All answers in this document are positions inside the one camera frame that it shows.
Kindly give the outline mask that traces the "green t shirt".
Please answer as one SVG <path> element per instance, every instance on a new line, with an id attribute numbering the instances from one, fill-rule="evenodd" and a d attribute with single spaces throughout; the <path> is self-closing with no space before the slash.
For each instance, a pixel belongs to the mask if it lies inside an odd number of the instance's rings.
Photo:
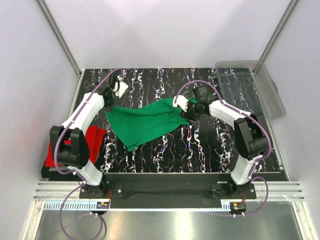
<path id="1" fill-rule="evenodd" d="M 162 98 L 137 109 L 115 106 L 105 115 L 114 134 L 130 152 L 198 120 L 183 116 L 182 108 L 173 103 L 173 98 Z"/>

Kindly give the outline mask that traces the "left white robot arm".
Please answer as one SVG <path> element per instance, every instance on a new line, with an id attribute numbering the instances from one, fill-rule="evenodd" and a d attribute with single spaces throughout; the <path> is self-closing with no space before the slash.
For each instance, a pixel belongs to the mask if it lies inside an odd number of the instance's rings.
<path id="1" fill-rule="evenodd" d="M 57 172 L 79 176 L 84 184 L 91 186 L 90 192 L 97 198 L 108 193 L 108 186 L 102 182 L 102 172 L 90 159 L 85 135 L 99 111 L 111 111 L 128 89 L 128 85 L 120 80 L 122 75 L 120 68 L 111 70 L 83 95 L 78 107 L 64 123 L 52 126 L 49 131 L 51 155 Z"/>

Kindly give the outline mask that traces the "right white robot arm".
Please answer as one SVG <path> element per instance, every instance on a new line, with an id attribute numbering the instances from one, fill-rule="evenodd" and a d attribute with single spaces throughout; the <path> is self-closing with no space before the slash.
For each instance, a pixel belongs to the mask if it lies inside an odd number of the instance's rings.
<path id="1" fill-rule="evenodd" d="M 227 183 L 213 192 L 239 198 L 252 181 L 254 167 L 264 157 L 268 157 L 272 150 L 263 114 L 253 114 L 228 104 L 210 84 L 196 87 L 192 93 L 195 102 L 180 94 L 173 98 L 173 107 L 181 108 L 182 118 L 194 122 L 206 114 L 222 120 L 234 130 L 234 142 L 238 152 L 235 167 Z"/>

